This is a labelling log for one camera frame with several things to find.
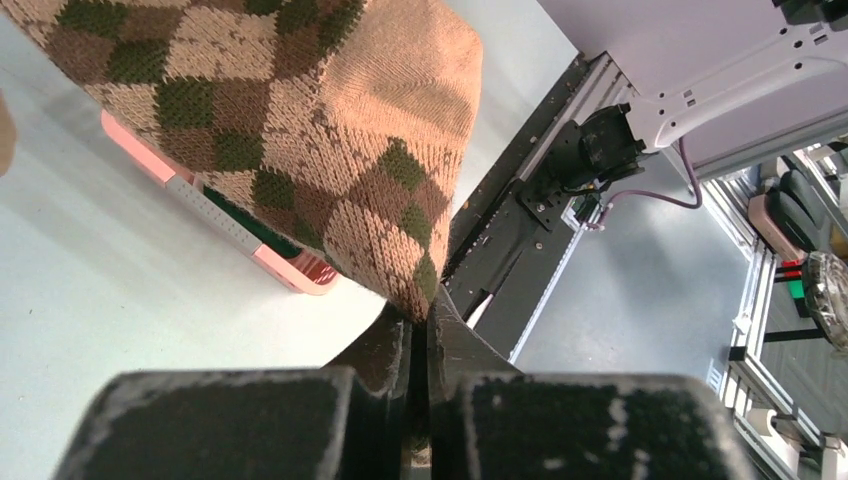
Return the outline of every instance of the metal frame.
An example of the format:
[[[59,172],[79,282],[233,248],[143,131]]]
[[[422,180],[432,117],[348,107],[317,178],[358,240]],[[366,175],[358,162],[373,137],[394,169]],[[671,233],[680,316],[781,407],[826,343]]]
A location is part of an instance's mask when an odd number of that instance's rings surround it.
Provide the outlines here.
[[[815,163],[807,156],[807,152],[803,148],[799,148],[792,152],[791,155],[785,155],[784,158],[804,174],[804,177],[807,178],[816,195],[818,195],[819,200],[824,204],[828,215],[833,220],[833,224],[839,228],[839,231],[842,232],[845,238],[848,238],[848,218],[845,218],[845,215],[839,210],[839,199],[834,194],[833,189],[830,188],[830,185],[828,185],[824,175],[822,175]]]
[[[515,157],[510,154],[499,159],[452,226],[468,233],[459,234],[459,238],[452,234],[454,250],[444,284],[462,317],[466,321],[473,319],[475,331],[510,361],[521,353],[551,289],[583,235],[573,221],[573,201],[564,205],[561,215],[551,217],[553,224],[549,228],[540,229],[537,220],[516,201],[517,188],[530,178],[554,137],[569,121],[583,122],[599,108],[622,102],[633,93],[629,81],[608,55],[596,59],[590,69],[584,70],[579,84],[570,87],[570,98],[564,99],[553,120],[549,116],[531,117],[528,121],[537,124],[538,136],[524,139],[522,135],[529,132],[519,132],[513,141],[521,144],[529,140],[533,145],[522,162],[505,175],[499,164],[515,164]],[[553,91],[549,96],[554,100],[557,97]],[[497,187],[500,190],[493,194]],[[480,205],[481,198],[492,201]],[[469,212],[474,215],[471,227],[467,222]],[[532,292],[541,293],[536,297]]]
[[[734,321],[728,367],[718,394],[731,412],[734,425],[747,444],[749,456],[762,475],[774,479],[797,479],[798,476],[746,419],[755,408],[774,410],[781,425],[792,431],[792,437],[808,454],[818,457],[824,452],[822,458],[830,454],[826,447],[834,438],[819,430],[760,361],[763,344],[768,338],[766,320],[779,259],[744,220],[745,199],[753,193],[753,187],[744,178],[712,180],[705,182],[704,186],[706,198],[714,202],[706,203],[707,207],[720,223],[724,219],[728,235],[739,240],[740,249],[747,252],[751,262],[739,313]],[[828,462],[833,463],[831,457],[833,455],[827,457]],[[823,475],[822,478],[838,478],[828,476],[827,472]]]
[[[827,142],[846,131],[848,107],[756,140],[734,151],[700,161],[695,165],[695,173],[702,180],[718,178],[781,155],[791,155],[792,152],[814,143]]]

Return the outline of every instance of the green diamond pattern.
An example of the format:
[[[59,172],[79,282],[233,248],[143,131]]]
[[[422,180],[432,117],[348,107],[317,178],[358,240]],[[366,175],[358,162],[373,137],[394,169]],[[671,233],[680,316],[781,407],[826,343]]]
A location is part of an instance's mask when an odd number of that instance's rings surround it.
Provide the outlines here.
[[[117,40],[129,9],[120,3],[70,0],[56,16],[59,25]]]
[[[215,136],[215,163],[223,172],[256,170],[262,164],[262,138],[224,132]]]
[[[436,296],[436,287],[439,284],[439,276],[436,272],[436,266],[430,255],[424,255],[415,267],[415,273],[412,274],[412,280],[424,292],[428,299]]]
[[[215,85],[199,78],[170,79],[156,88],[162,128],[204,128],[215,121]]]
[[[390,177],[412,192],[418,184],[427,178],[427,172],[415,160],[415,157],[409,153],[406,149],[406,143],[403,140],[393,138],[390,142],[389,148],[377,159],[377,164]]]
[[[107,75],[117,83],[154,83],[165,74],[167,58],[165,40],[119,43],[109,57]]]
[[[315,0],[291,0],[279,9],[277,33],[288,35],[318,20],[318,4]]]
[[[324,55],[333,53],[350,35],[364,8],[362,0],[348,0],[333,13],[321,20],[318,34],[319,46]]]
[[[253,198],[257,206],[291,210],[295,188],[295,183],[285,173],[259,170],[253,182]]]
[[[433,225],[427,219],[427,214],[415,203],[409,204],[400,220],[400,229],[414,238],[424,250],[430,248],[430,237],[433,234]]]
[[[324,240],[318,235],[318,232],[309,223],[300,218],[295,221],[294,238],[307,247],[312,247],[316,250],[322,250],[324,248]]]
[[[244,9],[252,15],[270,15],[283,5],[283,0],[247,0]]]

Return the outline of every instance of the pink tray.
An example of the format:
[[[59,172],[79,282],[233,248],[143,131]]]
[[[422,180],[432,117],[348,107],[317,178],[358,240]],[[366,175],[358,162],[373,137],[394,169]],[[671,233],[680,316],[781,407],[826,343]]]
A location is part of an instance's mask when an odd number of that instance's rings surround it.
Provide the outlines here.
[[[202,187],[202,183],[191,172],[171,162],[167,157],[136,138],[106,111],[101,113],[100,123],[103,125],[106,135],[126,150],[136,165],[160,186],[165,187],[175,175],[179,175],[189,184],[197,188]],[[263,244],[250,257],[265,271],[297,293],[324,295],[339,280],[339,274],[333,267],[305,251],[295,258],[287,260],[268,245]]]

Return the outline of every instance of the brown knit fabric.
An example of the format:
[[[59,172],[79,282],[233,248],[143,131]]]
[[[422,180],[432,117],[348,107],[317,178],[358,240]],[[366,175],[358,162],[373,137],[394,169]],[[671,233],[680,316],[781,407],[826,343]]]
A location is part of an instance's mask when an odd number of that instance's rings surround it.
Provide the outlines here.
[[[439,0],[0,0],[140,138],[423,319],[481,88]]]
[[[0,176],[3,176],[12,164],[17,140],[18,130],[15,128],[12,116],[9,115],[9,110],[6,109],[3,94],[0,93]]]

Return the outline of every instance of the purple cable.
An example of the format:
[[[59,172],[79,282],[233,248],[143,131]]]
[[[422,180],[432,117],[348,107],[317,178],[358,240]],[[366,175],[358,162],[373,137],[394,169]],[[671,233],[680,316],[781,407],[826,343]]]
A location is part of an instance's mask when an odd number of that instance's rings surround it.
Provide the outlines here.
[[[683,161],[683,168],[686,169],[686,174],[689,176],[689,183],[692,184],[692,190],[695,193],[695,203],[686,203],[682,200],[678,200],[676,198],[668,197],[665,195],[661,195],[659,193],[649,192],[647,190],[622,190],[612,197],[610,197],[609,202],[607,202],[603,211],[601,211],[601,217],[598,218],[597,223],[587,223],[586,227],[590,230],[603,230],[604,223],[607,220],[607,216],[609,216],[610,210],[612,210],[613,203],[618,198],[624,198],[631,195],[638,195],[642,197],[650,197],[655,198],[657,200],[662,200],[664,202],[668,202],[679,207],[688,208],[691,210],[696,210],[701,208],[701,205],[704,203],[703,195],[701,194],[701,183],[698,181],[697,175],[695,175],[695,169],[692,168],[692,164],[689,162],[689,159],[686,157],[686,150],[683,146],[683,138],[680,139],[680,159]]]

